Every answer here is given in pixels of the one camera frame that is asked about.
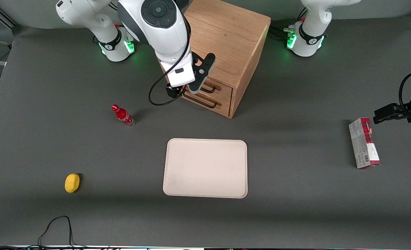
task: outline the green led light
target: green led light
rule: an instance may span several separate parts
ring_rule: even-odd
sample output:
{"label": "green led light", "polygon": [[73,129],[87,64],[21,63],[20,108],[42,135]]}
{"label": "green led light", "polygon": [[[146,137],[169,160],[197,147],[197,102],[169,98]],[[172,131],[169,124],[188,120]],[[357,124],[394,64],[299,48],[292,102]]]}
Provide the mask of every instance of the green led light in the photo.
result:
{"label": "green led light", "polygon": [[323,44],[323,40],[324,40],[324,35],[323,35],[323,37],[321,38],[321,42],[320,42],[320,44],[318,45],[318,48],[321,48],[321,45]]}
{"label": "green led light", "polygon": [[104,55],[105,55],[104,48],[101,46],[101,44],[100,44],[100,43],[99,43],[99,47],[100,47],[100,49],[102,49],[102,54],[104,54]]}
{"label": "green led light", "polygon": [[293,34],[287,41],[287,47],[289,49],[292,49],[293,46],[295,45],[295,41],[296,41],[296,34]]}
{"label": "green led light", "polygon": [[133,42],[123,41],[123,44],[125,44],[126,49],[128,50],[129,54],[134,52],[134,43]]}

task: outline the wooden cabinet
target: wooden cabinet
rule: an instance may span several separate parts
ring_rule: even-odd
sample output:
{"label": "wooden cabinet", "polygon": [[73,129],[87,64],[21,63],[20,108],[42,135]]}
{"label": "wooden cabinet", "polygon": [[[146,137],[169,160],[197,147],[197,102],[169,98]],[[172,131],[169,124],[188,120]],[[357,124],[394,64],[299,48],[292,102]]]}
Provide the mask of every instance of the wooden cabinet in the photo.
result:
{"label": "wooden cabinet", "polygon": [[258,65],[270,17],[219,0],[193,0],[185,12],[191,50],[216,56],[204,86],[182,98],[232,118]]}

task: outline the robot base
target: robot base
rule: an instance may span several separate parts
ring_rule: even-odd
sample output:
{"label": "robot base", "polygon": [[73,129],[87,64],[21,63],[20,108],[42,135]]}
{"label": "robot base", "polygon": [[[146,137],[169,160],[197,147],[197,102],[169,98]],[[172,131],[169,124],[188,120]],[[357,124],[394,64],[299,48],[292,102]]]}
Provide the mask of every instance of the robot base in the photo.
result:
{"label": "robot base", "polygon": [[299,32],[296,32],[302,23],[302,21],[298,21],[295,24],[289,25],[289,32],[291,33],[291,36],[287,41],[287,48],[298,56],[310,57],[315,54],[319,48],[321,48],[321,43],[323,42],[324,36],[315,44],[308,45]]}
{"label": "robot base", "polygon": [[134,39],[128,33],[126,28],[119,27],[118,30],[122,33],[121,41],[116,45],[114,50],[104,49],[102,46],[102,53],[113,62],[120,62],[127,59],[132,53],[134,53]]}

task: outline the bottle cap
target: bottle cap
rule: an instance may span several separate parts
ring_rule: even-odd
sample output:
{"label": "bottle cap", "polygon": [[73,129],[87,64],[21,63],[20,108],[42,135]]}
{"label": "bottle cap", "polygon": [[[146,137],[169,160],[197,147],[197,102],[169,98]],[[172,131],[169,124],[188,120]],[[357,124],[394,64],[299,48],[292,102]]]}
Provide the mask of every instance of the bottle cap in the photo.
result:
{"label": "bottle cap", "polygon": [[114,112],[117,112],[117,111],[119,111],[119,109],[121,109],[121,108],[119,108],[119,106],[118,106],[117,104],[114,104],[113,106],[111,106],[111,109],[112,109]]}

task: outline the white tray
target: white tray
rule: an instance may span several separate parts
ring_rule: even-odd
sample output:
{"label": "white tray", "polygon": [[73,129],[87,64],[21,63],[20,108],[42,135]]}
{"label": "white tray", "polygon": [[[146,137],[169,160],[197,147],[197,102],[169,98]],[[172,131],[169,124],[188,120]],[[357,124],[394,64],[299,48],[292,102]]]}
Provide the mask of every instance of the white tray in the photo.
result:
{"label": "white tray", "polygon": [[244,198],[247,145],[240,140],[171,139],[163,189],[175,196]]}

